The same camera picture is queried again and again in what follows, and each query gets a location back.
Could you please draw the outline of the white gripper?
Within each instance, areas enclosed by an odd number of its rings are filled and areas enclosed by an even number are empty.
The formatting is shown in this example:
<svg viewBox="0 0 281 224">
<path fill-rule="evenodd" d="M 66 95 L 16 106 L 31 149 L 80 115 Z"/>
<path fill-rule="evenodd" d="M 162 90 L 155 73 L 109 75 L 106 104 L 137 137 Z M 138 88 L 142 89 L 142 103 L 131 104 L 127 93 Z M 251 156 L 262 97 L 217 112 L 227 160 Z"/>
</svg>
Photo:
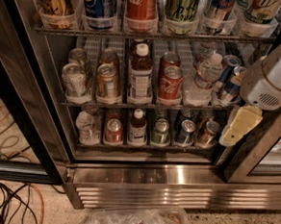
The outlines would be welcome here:
<svg viewBox="0 0 281 224">
<path fill-rule="evenodd" d="M 238 143 L 263 120 L 262 110 L 259 107 L 245 105 L 236 107 L 233 112 L 232 121 L 229 126 L 224 127 L 219 138 L 219 143 L 225 147 Z"/>
</svg>

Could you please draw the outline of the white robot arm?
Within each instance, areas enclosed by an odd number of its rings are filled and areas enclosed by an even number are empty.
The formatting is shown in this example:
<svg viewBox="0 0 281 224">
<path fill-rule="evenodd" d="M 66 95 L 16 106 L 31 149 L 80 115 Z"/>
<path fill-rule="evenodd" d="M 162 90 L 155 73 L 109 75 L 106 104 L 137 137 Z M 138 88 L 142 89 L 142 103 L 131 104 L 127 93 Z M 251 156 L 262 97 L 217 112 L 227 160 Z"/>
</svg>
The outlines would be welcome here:
<svg viewBox="0 0 281 224">
<path fill-rule="evenodd" d="M 243 107 L 231 111 L 219 143 L 230 147 L 252 131 L 262 120 L 262 111 L 281 107 L 281 44 L 244 72 L 241 80 Z"/>
</svg>

